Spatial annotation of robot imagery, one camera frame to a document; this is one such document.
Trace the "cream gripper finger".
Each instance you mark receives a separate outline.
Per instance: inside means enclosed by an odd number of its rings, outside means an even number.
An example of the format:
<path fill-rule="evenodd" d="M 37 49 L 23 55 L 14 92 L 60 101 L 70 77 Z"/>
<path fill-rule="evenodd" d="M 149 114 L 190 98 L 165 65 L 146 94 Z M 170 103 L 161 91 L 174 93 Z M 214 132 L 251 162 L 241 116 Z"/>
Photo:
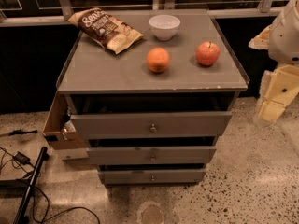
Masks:
<path fill-rule="evenodd" d="M 275 102 L 262 102 L 262 106 L 258 112 L 258 118 L 269 121 L 275 122 L 285 111 L 285 107 L 279 103 Z"/>

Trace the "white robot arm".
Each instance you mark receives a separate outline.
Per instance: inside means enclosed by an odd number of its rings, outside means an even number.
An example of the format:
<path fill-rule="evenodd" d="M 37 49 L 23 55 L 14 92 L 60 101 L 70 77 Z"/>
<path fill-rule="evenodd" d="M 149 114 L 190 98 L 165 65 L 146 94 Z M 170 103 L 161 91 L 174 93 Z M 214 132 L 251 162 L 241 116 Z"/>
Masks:
<path fill-rule="evenodd" d="M 261 81 L 257 119 L 276 122 L 299 93 L 299 0 L 290 0 L 269 27 L 268 55 L 278 63 Z"/>

